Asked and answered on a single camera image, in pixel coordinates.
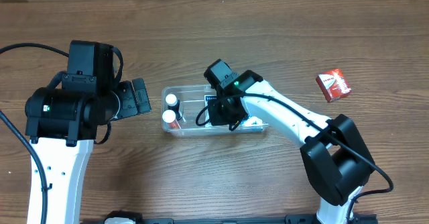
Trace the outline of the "white Hansaplast plaster box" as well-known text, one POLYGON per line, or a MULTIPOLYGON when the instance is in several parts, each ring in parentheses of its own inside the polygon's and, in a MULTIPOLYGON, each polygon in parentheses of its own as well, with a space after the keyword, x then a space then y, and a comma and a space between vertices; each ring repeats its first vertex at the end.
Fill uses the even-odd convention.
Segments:
POLYGON ((216 100, 216 99, 217 99, 216 95, 205 95, 204 96, 204 104, 207 106, 209 101, 216 100))

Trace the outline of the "blue yellow VapoDrops box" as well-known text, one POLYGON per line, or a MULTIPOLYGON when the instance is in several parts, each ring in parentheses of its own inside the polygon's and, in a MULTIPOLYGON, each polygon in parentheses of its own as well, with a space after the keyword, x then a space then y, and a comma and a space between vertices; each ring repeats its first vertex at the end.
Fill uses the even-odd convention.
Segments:
POLYGON ((259 127, 262 125, 265 125, 265 123, 261 119, 251 115, 246 116, 240 123, 241 127, 259 127))

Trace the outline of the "clear plastic container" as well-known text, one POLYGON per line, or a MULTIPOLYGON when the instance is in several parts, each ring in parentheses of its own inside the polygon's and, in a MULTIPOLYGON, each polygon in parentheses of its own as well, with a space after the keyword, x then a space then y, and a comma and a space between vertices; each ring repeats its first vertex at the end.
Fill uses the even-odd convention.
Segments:
POLYGON ((259 127, 241 127, 239 126, 234 131, 229 130, 228 125, 212 126, 207 123, 205 126, 197 126, 195 123, 199 112, 206 106, 204 104, 205 95, 217 95, 216 91, 206 85, 183 85, 166 87, 162 91, 162 113, 168 110, 165 98, 168 94, 176 95, 183 107, 183 118, 178 121, 180 129, 170 129, 162 120, 164 131, 171 133, 176 137, 194 136, 194 135, 214 135, 227 133, 253 133, 262 132, 269 126, 267 123, 259 127))

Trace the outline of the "orange tube white cap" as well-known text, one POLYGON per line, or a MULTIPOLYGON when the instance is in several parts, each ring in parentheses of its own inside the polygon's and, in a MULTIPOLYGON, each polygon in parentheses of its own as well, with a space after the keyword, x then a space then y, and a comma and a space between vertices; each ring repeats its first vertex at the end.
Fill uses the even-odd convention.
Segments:
POLYGON ((162 120, 168 125, 170 129, 180 129, 180 124, 176 119, 176 113, 173 110, 165 110, 162 113, 162 120))

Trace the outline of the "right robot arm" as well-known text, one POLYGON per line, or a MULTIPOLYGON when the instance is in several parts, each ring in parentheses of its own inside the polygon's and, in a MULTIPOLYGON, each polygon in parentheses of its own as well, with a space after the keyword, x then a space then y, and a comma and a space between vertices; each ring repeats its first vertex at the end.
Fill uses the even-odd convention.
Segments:
POLYGON ((279 94, 269 82, 251 70, 233 72, 221 59, 204 72, 215 90, 201 111, 204 125, 235 131, 246 120, 260 119, 300 150, 308 181, 320 196, 314 215, 290 215, 288 223, 376 223, 375 215, 353 212, 357 197, 374 172, 374 160, 347 116, 331 119, 307 110, 279 94))

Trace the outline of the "black bottle white cap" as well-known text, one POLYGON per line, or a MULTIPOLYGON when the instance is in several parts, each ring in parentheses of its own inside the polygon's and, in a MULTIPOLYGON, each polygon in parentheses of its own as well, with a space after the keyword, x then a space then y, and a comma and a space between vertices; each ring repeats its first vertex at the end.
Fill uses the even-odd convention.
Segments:
POLYGON ((178 121, 181 120, 183 118, 183 107, 180 99, 176 95, 170 93, 166 96, 165 101, 168 106, 168 110, 175 112, 176 119, 178 121))

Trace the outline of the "red white carton box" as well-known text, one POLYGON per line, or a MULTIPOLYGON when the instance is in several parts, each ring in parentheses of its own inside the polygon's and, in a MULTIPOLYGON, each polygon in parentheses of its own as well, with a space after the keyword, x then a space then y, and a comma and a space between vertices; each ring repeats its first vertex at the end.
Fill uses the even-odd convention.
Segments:
POLYGON ((316 82, 328 103, 345 98, 352 93, 352 88, 339 68, 319 74, 316 82))

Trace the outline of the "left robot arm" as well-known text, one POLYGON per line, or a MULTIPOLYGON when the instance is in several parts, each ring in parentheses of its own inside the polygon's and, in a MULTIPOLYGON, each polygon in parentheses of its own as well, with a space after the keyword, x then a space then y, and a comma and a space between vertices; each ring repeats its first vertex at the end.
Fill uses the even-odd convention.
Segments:
POLYGON ((121 79, 118 48, 73 40, 68 67, 27 100, 25 134, 36 156, 28 223, 78 223, 86 167, 97 129, 151 110, 144 81, 121 79))

